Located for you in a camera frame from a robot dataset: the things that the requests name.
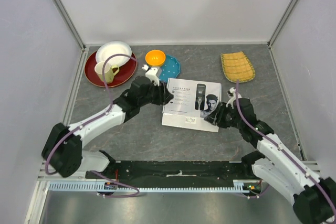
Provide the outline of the white cardboard box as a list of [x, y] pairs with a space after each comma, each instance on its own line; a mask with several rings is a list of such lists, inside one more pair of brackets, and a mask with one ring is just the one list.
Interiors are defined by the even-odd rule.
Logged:
[[222, 85], [170, 78], [168, 91], [173, 99], [163, 107], [162, 125], [206, 132], [219, 131], [217, 126], [205, 121], [222, 99]]

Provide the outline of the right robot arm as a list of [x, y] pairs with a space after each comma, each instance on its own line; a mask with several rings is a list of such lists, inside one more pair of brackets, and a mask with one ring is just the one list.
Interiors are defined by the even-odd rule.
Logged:
[[249, 99], [221, 102], [205, 121], [220, 128], [234, 127], [255, 151], [244, 156], [241, 174], [255, 176], [292, 205], [301, 223], [335, 223], [335, 181], [322, 178], [298, 159], [274, 130], [257, 119]]

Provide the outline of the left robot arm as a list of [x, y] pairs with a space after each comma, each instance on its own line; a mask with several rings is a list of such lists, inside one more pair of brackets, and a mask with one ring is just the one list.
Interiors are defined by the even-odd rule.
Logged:
[[66, 126], [54, 125], [41, 153], [47, 175], [69, 177], [75, 172], [96, 171], [103, 178], [115, 173], [115, 160], [105, 151], [84, 151], [86, 146], [107, 130], [121, 125], [139, 114], [147, 104], [166, 105], [173, 99], [166, 83], [153, 81], [145, 76], [136, 77], [112, 104], [80, 122]]

